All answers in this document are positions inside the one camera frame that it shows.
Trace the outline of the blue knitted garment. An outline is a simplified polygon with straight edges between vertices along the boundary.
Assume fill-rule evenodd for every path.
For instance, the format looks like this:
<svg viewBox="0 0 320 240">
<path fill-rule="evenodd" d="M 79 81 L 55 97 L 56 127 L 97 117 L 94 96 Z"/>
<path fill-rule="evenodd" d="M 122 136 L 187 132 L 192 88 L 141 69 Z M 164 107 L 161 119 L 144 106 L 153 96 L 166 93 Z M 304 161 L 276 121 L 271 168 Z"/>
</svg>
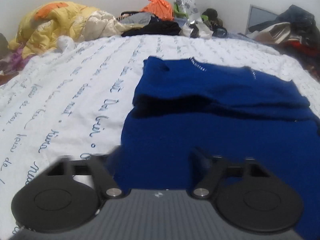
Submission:
<svg viewBox="0 0 320 240">
<path fill-rule="evenodd" d="M 192 188 L 196 148 L 259 161 L 301 195 L 297 232 L 319 239 L 319 117 L 294 82 L 248 67 L 147 58 L 115 181 L 124 190 Z"/>
</svg>

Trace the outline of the black clothes pile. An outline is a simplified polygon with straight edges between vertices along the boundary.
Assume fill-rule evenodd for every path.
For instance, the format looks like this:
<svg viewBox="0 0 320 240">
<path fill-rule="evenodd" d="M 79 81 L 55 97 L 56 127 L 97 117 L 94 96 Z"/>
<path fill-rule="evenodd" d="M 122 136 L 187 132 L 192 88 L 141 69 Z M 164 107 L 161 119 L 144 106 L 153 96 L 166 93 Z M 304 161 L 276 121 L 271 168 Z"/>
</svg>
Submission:
<svg viewBox="0 0 320 240">
<path fill-rule="evenodd" d="M 137 35 L 168 35 L 176 36 L 181 32 L 178 23 L 174 21 L 151 22 L 140 29 L 130 29 L 122 33 L 122 37 Z"/>
</svg>

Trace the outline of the clothes heap at right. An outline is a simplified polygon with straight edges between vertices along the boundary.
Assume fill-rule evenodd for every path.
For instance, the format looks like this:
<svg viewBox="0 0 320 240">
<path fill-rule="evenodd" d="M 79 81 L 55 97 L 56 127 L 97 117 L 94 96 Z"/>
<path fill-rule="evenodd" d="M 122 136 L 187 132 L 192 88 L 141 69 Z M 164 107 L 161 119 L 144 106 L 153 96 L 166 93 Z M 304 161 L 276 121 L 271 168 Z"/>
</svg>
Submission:
<svg viewBox="0 0 320 240">
<path fill-rule="evenodd" d="M 319 64 L 319 29 L 315 16 L 296 5 L 274 20 L 250 26 L 248 31 L 254 40 L 295 56 L 303 64 Z"/>
</svg>

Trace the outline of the white script-print bed cover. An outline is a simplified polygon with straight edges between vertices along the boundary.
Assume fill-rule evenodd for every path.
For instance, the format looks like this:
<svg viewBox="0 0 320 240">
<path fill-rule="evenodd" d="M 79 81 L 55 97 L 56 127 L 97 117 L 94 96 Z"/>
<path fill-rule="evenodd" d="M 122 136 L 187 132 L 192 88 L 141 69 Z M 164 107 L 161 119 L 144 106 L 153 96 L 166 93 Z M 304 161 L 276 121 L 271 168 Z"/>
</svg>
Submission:
<svg viewBox="0 0 320 240">
<path fill-rule="evenodd" d="M 15 193 L 62 155 L 106 153 L 120 142 L 124 120 L 150 56 L 250 67 L 293 81 L 319 113 L 319 83 L 293 58 L 239 39 L 140 35 L 75 43 L 33 57 L 1 86 L 1 239 L 18 230 Z"/>
</svg>

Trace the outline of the purple floral cloth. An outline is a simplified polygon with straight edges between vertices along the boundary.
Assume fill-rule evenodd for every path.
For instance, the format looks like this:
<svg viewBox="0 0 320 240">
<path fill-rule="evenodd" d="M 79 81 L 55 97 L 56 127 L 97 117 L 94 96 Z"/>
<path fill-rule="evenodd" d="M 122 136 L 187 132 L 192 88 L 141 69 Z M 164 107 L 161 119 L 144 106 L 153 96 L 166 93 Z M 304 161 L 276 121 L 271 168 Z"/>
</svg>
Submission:
<svg viewBox="0 0 320 240">
<path fill-rule="evenodd" d="M 10 50 L 9 53 L 1 59 L 1 75 L 10 75 L 22 71 L 32 56 L 25 59 L 22 57 L 23 46 L 16 50 Z"/>
</svg>

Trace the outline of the dark plush toy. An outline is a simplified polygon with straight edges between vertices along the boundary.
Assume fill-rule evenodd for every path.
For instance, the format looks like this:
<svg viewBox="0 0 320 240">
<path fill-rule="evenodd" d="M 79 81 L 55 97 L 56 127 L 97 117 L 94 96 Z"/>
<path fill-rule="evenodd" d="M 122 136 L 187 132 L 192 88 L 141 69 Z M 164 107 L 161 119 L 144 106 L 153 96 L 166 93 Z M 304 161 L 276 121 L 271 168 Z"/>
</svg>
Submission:
<svg viewBox="0 0 320 240">
<path fill-rule="evenodd" d="M 225 38 L 227 37 L 227 30 L 223 27 L 223 21 L 218 18 L 217 11 L 209 8 L 202 13 L 201 18 L 205 25 L 213 32 L 212 36 Z"/>
</svg>

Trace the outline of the yellow orange comforter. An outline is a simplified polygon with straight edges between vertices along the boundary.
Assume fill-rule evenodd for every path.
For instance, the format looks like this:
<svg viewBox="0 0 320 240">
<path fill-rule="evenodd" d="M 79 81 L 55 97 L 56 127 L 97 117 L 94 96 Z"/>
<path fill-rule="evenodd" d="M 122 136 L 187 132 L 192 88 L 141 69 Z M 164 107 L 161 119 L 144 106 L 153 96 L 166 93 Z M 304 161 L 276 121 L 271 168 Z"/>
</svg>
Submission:
<svg viewBox="0 0 320 240">
<path fill-rule="evenodd" d="M 68 36 L 75 42 L 111 37 L 141 28 L 139 24 L 120 23 L 112 14 L 73 2 L 52 2 L 27 13 L 8 48 L 22 48 L 22 57 L 41 55 L 57 48 L 57 39 Z"/>
</svg>

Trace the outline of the grey framed board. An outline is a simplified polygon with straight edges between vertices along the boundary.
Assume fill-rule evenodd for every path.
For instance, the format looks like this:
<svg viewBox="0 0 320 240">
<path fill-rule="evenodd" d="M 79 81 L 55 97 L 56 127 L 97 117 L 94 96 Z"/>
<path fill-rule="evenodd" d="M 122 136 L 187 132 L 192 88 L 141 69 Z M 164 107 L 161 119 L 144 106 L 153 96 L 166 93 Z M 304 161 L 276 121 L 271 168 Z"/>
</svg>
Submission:
<svg viewBox="0 0 320 240">
<path fill-rule="evenodd" d="M 264 8 L 257 7 L 255 5 L 250 5 L 249 7 L 249 13 L 248 13 L 248 20 L 246 25 L 245 34 L 249 34 L 249 28 L 251 26 L 266 22 L 266 21 L 272 21 L 275 20 L 278 15 L 268 11 Z"/>
</svg>

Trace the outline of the white patterned bag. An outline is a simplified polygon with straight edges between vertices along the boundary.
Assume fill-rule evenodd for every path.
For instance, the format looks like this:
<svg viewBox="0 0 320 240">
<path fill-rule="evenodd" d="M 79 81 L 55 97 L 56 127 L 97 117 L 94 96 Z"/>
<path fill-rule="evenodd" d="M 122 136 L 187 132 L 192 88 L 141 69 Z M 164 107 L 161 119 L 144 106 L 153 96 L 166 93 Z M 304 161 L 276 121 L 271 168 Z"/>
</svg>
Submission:
<svg viewBox="0 0 320 240">
<path fill-rule="evenodd" d="M 196 20 L 200 13 L 195 0 L 176 0 L 174 3 L 174 15 L 178 18 Z"/>
</svg>

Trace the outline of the orange plastic bag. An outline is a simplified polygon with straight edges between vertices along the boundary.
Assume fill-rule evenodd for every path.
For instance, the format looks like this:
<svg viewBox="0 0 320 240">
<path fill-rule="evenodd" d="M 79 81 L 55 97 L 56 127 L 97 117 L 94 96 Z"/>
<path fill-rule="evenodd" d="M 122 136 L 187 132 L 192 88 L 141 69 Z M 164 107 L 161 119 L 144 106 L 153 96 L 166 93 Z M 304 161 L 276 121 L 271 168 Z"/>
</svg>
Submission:
<svg viewBox="0 0 320 240">
<path fill-rule="evenodd" d="M 163 21 L 173 21 L 172 5 L 166 0 L 148 0 L 149 4 L 143 7 L 140 12 L 150 12 Z"/>
</svg>

